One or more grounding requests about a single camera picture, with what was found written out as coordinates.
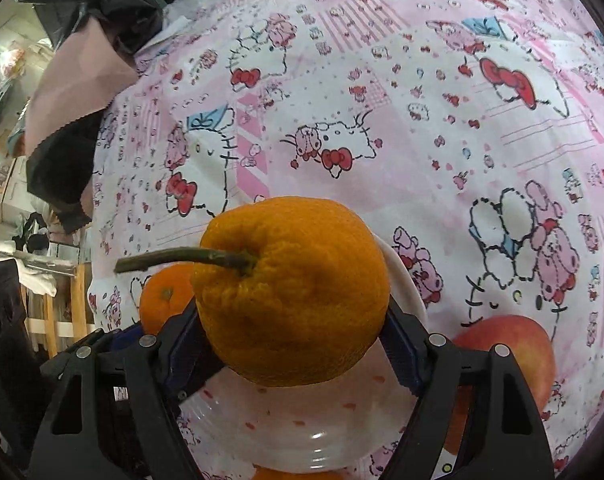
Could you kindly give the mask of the large round orange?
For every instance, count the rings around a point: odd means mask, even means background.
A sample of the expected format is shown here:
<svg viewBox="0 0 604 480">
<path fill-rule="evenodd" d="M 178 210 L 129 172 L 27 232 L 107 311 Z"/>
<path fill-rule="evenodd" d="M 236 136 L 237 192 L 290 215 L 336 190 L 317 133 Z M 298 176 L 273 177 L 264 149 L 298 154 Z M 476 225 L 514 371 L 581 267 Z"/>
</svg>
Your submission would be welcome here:
<svg viewBox="0 0 604 480">
<path fill-rule="evenodd" d="M 195 263 L 180 262 L 154 273 L 142 289 L 139 316 L 145 334 L 157 335 L 165 322 L 183 313 L 193 297 Z"/>
</svg>

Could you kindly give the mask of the bumpy orange with stem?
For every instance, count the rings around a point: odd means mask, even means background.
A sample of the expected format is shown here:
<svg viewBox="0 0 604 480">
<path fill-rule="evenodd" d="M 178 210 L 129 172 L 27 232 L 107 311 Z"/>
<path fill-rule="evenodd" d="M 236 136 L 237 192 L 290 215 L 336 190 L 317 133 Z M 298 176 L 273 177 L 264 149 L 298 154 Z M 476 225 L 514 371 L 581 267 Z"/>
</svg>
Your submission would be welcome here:
<svg viewBox="0 0 604 480">
<path fill-rule="evenodd" d="M 225 365 L 263 387 L 327 382 L 378 338 L 389 271 L 355 212 L 324 198 L 283 196 L 219 214 L 198 245 L 116 261 L 114 271 L 191 262 L 207 340 Z"/>
</svg>

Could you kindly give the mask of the wooden rack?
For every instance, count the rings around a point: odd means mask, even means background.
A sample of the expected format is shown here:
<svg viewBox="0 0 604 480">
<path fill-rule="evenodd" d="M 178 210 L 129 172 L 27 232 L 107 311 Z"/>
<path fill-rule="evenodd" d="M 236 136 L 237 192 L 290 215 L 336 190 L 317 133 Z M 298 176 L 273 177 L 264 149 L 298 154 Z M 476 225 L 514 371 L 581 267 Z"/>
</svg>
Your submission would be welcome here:
<svg viewBox="0 0 604 480">
<path fill-rule="evenodd" d="M 55 297 L 37 295 L 21 287 L 26 332 L 33 350 L 44 360 L 53 358 L 96 328 L 87 299 L 92 281 L 90 264 L 79 264 L 73 276 L 57 275 L 56 279 Z"/>
</svg>

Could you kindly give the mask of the pink strawberry pattern bowl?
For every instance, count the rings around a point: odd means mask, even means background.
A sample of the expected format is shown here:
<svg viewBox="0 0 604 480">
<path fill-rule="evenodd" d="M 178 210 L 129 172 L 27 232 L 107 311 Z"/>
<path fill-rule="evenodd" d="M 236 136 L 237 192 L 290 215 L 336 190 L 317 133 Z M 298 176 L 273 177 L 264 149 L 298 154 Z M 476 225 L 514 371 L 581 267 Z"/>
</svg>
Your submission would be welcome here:
<svg viewBox="0 0 604 480">
<path fill-rule="evenodd" d="M 249 479 L 259 469 L 368 478 L 389 460 L 416 402 L 375 342 L 345 374 L 299 388 L 262 387 L 223 368 L 180 402 L 177 424 L 207 478 Z"/>
</svg>

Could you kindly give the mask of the pink cartoon print bedsheet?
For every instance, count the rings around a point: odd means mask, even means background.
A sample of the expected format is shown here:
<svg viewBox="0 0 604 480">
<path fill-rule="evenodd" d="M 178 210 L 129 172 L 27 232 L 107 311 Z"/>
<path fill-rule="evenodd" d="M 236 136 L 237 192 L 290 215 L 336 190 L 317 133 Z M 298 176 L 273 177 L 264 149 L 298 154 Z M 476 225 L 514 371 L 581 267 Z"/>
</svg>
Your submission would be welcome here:
<svg viewBox="0 0 604 480">
<path fill-rule="evenodd" d="M 579 0 L 177 0 L 101 127 L 96 324 L 138 318 L 116 259 L 279 195 L 356 211 L 438 332 L 547 330 L 569 474 L 604 423 L 604 37 Z"/>
</svg>

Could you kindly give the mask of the pink cloth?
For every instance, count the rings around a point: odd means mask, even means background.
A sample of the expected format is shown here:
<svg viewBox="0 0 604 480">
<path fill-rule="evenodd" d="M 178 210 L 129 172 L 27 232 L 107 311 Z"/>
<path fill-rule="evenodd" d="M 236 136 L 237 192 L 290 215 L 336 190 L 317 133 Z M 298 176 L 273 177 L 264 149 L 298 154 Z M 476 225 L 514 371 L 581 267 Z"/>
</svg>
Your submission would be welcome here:
<svg viewBox="0 0 604 480">
<path fill-rule="evenodd" d="M 92 221 L 94 155 L 104 111 L 137 73 L 96 18 L 56 51 L 25 118 L 28 191 L 72 233 Z"/>
</svg>

